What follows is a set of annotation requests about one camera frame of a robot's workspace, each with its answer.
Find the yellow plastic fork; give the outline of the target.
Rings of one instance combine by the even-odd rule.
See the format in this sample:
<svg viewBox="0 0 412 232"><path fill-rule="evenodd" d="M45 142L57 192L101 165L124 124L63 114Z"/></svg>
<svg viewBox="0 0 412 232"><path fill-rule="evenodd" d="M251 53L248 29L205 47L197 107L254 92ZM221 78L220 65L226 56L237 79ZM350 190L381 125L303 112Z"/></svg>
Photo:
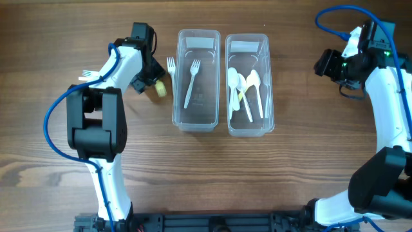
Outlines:
<svg viewBox="0 0 412 232"><path fill-rule="evenodd" d="M161 80L157 80L154 87L159 97L165 97L167 95L167 89Z"/></svg>

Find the white fork long diagonal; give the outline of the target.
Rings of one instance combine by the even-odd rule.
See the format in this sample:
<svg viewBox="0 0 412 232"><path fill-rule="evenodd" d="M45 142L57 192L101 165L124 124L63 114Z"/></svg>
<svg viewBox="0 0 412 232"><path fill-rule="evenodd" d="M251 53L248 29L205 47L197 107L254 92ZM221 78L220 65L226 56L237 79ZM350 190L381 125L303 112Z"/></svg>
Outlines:
<svg viewBox="0 0 412 232"><path fill-rule="evenodd" d="M195 59L193 61L192 65L191 65L191 68L190 68L191 81L189 83L189 87L188 87L188 90L187 90L187 93L186 93L186 96L185 96L185 102L184 102L184 108L185 109L189 105L189 101L190 101L191 93L192 93L192 87L193 87L193 84L194 84L194 79L195 79L195 76L197 75L197 73L199 72L200 63L201 63L201 61L199 59Z"/></svg>

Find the white spoon short thick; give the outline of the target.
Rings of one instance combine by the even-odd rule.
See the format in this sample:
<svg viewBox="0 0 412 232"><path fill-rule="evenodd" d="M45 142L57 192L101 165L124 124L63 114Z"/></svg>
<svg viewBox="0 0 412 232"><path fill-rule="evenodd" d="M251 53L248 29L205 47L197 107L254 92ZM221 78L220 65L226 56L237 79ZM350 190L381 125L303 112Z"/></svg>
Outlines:
<svg viewBox="0 0 412 232"><path fill-rule="evenodd" d="M227 74L228 74L228 85L230 88L229 119L231 120L233 111L239 110L240 108L238 93L236 89L239 83L239 77L238 77L237 70L233 67L230 67L227 70Z"/></svg>

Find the white spoon top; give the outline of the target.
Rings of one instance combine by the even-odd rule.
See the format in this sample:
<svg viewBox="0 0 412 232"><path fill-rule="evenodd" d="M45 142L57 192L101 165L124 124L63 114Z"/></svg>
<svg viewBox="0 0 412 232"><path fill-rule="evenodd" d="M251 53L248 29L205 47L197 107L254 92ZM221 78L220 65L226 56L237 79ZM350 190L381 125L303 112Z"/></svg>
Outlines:
<svg viewBox="0 0 412 232"><path fill-rule="evenodd" d="M250 122L253 122L253 118L252 118L252 114L250 111L250 107L248 105L248 101L247 98L245 96L245 92L246 92L246 87L247 87L247 83L246 83L246 79L244 78L244 76L242 76L242 74L238 74L238 78L239 78L239 83L237 86L237 89L240 91L240 93L242 94L242 97L239 98L239 100L243 100L244 105L245 105L245 109L246 109L246 113L248 116L248 119Z"/></svg>

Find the yellow plastic spoon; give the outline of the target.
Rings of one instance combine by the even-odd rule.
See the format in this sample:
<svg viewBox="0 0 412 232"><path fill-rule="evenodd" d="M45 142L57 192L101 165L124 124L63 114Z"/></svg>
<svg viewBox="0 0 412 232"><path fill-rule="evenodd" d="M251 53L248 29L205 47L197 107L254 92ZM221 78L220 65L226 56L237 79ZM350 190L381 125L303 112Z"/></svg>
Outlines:
<svg viewBox="0 0 412 232"><path fill-rule="evenodd" d="M240 73L238 74L238 78L239 78L239 81L238 81L237 89L240 91L240 93L238 94L238 98L240 101L242 100L242 98L244 98L246 91L250 87L250 84L247 82L247 79Z"/></svg>

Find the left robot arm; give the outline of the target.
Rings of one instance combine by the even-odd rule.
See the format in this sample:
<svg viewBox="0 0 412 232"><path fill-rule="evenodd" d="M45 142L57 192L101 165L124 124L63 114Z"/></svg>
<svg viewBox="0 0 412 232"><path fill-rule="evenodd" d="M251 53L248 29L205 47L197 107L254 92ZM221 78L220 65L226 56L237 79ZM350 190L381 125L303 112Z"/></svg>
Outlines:
<svg viewBox="0 0 412 232"><path fill-rule="evenodd" d="M73 85L67 96L69 147L91 173L98 199L90 231L138 231L133 205L124 185L121 154L127 142L123 94L160 83L165 70L153 57L154 29L134 23L129 37L109 45L109 59L85 88Z"/></svg>

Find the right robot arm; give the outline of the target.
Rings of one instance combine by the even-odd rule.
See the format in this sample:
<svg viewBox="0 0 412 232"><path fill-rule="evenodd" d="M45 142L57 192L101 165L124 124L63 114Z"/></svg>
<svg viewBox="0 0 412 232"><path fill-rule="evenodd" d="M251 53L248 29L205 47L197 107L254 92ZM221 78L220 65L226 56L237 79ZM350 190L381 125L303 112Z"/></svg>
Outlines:
<svg viewBox="0 0 412 232"><path fill-rule="evenodd" d="M362 90L371 100L377 152L351 177L348 189L313 199L307 224L344 228L366 217L375 220L411 218L411 61L394 54L388 37L395 24L372 20L350 33L343 52L326 49L314 66L341 88Z"/></svg>

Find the left clear plastic container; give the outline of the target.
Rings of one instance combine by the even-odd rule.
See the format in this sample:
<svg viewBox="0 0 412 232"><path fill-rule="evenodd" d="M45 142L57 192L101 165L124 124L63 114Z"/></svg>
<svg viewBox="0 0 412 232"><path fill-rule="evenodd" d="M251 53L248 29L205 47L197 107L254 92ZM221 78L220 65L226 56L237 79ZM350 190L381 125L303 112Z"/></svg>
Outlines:
<svg viewBox="0 0 412 232"><path fill-rule="evenodd" d="M183 29L178 34L173 93L173 124L182 131L211 132L218 124L220 99L220 33L217 30ZM199 59L188 107L185 96L190 68Z"/></svg>

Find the clear plastic container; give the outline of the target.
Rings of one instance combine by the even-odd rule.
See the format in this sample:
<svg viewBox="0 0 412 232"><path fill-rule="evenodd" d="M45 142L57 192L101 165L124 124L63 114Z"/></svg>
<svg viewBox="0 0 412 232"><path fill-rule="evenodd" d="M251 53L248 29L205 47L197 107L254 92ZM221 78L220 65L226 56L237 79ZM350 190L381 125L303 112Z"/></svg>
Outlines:
<svg viewBox="0 0 412 232"><path fill-rule="evenodd" d="M220 99L220 33L217 30L183 29L178 34L173 93L173 124L182 131L211 132L218 124ZM199 59L188 107L185 96L190 68Z"/></svg>
<svg viewBox="0 0 412 232"><path fill-rule="evenodd" d="M275 128L274 120L274 97L272 87L270 41L265 34L230 34L225 41L225 80L227 96L227 124L230 135L234 137L260 137L271 132ZM250 87L245 96L250 107L253 122L250 122L246 113L243 100L239 101L239 110L234 110L232 119L229 119L230 88L228 85L227 70L233 67L242 74ZM256 70L259 74L261 84L259 87L261 102L263 106L263 118L259 115L256 88L251 83L251 71ZM269 118L265 118L265 85L264 75L269 74L270 102Z"/></svg>

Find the right clear plastic container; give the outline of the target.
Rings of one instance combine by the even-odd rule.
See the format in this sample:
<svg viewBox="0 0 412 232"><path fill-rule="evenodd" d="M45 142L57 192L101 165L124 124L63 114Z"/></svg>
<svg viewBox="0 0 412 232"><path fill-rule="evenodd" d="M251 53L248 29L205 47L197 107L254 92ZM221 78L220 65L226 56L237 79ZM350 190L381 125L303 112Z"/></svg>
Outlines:
<svg viewBox="0 0 412 232"><path fill-rule="evenodd" d="M227 96L227 124L230 135L234 137L260 137L271 132L275 128L274 120L274 97L272 87L270 41L265 34L230 34L225 41L225 80ZM250 122L246 113L243 100L239 101L239 110L234 110L232 119L229 119L230 88L228 85L227 70L233 67L242 74L250 87L245 96L250 107L253 122ZM256 70L259 74L261 84L259 87L261 102L263 106L263 118L259 115L256 88L251 83L251 71ZM269 118L265 118L265 85L264 75L269 74L270 102Z"/></svg>

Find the cream white plastic fork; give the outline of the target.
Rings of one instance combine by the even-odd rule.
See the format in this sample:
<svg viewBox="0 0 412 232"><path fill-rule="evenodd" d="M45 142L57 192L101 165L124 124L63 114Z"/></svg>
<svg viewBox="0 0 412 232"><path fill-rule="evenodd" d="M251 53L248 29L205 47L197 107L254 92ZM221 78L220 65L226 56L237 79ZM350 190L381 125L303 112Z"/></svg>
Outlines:
<svg viewBox="0 0 412 232"><path fill-rule="evenodd" d="M78 80L80 80L80 81L90 81L90 80L92 80L93 78L92 77L78 77Z"/></svg>

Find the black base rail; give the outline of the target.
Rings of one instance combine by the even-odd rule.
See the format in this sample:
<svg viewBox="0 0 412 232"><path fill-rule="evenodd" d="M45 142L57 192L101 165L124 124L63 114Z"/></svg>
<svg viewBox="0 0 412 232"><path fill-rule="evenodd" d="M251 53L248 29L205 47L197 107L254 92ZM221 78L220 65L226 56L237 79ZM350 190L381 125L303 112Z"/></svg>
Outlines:
<svg viewBox="0 0 412 232"><path fill-rule="evenodd" d="M298 211L234 214L135 214L115 222L116 231L144 232L292 232L323 231L326 226L314 222L310 216L300 216Z"/></svg>

